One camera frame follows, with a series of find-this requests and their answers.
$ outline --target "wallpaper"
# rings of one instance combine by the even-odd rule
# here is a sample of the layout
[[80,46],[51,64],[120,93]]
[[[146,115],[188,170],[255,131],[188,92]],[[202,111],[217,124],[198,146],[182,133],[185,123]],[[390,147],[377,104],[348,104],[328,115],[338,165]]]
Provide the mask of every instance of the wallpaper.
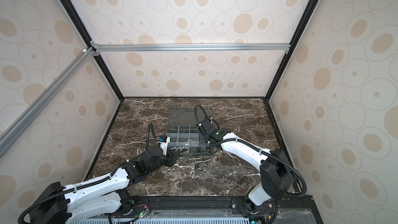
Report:
[[98,44],[290,42],[308,0],[74,0]]
[[397,0],[321,0],[271,98],[325,224],[398,219],[397,14]]
[[125,97],[264,96],[284,50],[102,52]]
[[84,179],[118,104],[89,58],[0,159],[1,224],[15,224],[49,184]]
[[85,47],[57,0],[0,0],[0,135]]

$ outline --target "robotic arm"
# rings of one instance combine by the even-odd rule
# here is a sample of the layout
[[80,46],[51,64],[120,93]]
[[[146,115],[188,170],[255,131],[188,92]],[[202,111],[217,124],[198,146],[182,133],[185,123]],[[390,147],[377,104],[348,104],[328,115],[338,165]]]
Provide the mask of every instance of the robotic arm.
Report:
[[[197,107],[200,107],[205,114],[205,118],[200,122],[197,118]],[[220,128],[199,105],[195,106],[195,118],[197,127],[209,146],[215,146],[241,157],[260,172],[261,183],[246,196],[244,206],[248,212],[258,211],[263,202],[272,198],[279,200],[286,194],[305,195],[304,179],[291,166],[280,149],[271,151],[261,148],[239,138],[233,132]],[[169,137],[160,136],[158,140],[159,146],[146,149],[111,173],[64,187],[60,182],[49,185],[35,203],[21,214],[18,224],[27,224],[23,219],[28,213],[31,224],[70,224],[104,213],[129,214],[133,208],[133,201],[126,188],[145,180],[147,175],[163,165],[173,166],[180,155],[178,151],[167,151]],[[301,181],[303,190],[299,194],[287,193],[296,177]],[[148,212],[149,209],[146,208],[136,219]]]

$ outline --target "silver metal bar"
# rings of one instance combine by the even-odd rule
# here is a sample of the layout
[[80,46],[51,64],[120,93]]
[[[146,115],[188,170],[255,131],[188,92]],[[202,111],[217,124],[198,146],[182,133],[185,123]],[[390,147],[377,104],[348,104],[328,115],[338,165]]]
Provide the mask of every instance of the silver metal bar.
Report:
[[64,85],[72,78],[75,72],[83,65],[87,58],[93,55],[93,48],[88,47],[61,73],[49,87],[33,102],[0,137],[0,158],[21,136],[21,134],[36,119],[49,102],[61,91]]
[[209,51],[209,50],[289,50],[290,43],[246,44],[96,44],[99,52],[122,51]]

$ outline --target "marble tabletop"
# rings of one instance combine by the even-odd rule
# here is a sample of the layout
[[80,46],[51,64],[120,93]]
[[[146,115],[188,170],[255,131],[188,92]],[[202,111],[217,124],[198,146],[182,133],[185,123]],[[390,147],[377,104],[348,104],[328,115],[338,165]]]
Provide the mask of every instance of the marble tabletop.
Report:
[[[220,126],[239,137],[271,150],[278,147],[261,99],[129,98],[120,108],[90,178],[109,173],[142,152],[149,122],[153,123],[156,136],[165,134],[172,107],[196,104],[210,106]],[[150,139],[150,145],[154,144],[154,139]],[[240,196],[260,183],[260,174],[253,166],[225,151],[196,159],[183,157],[172,168],[175,170],[163,166],[129,187],[130,195]]]

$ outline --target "patterned wall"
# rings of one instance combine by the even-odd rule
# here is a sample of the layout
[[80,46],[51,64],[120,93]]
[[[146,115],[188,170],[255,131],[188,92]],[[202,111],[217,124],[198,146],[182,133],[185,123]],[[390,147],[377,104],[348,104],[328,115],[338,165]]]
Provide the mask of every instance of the patterned wall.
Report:
[[84,179],[118,104],[89,58],[0,159],[1,224],[15,224],[49,184]]
[[123,95],[263,96],[285,51],[102,52]]
[[272,96],[325,224],[397,222],[397,14],[397,0],[321,0]]
[[290,42],[308,0],[74,0],[99,44]]
[[85,47],[57,0],[0,0],[0,135]]

